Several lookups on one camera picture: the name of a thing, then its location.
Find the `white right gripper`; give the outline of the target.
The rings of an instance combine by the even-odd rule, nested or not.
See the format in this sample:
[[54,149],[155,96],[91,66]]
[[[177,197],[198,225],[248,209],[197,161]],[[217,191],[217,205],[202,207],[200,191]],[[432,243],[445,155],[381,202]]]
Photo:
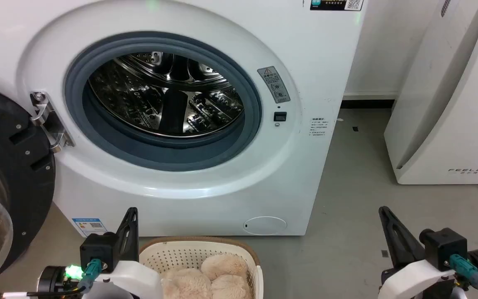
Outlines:
[[425,251],[422,244],[389,207],[380,207],[378,213],[393,269],[401,269],[385,281],[378,293],[379,299],[410,299],[442,277],[455,273],[454,270],[440,271],[424,260]]

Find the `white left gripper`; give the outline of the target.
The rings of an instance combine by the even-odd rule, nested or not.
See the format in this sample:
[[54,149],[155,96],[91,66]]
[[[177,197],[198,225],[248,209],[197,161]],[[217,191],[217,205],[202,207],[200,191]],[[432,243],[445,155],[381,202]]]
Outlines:
[[83,299],[163,299],[161,275],[139,263],[138,209],[127,209],[116,235],[120,260],[110,274],[102,273]]

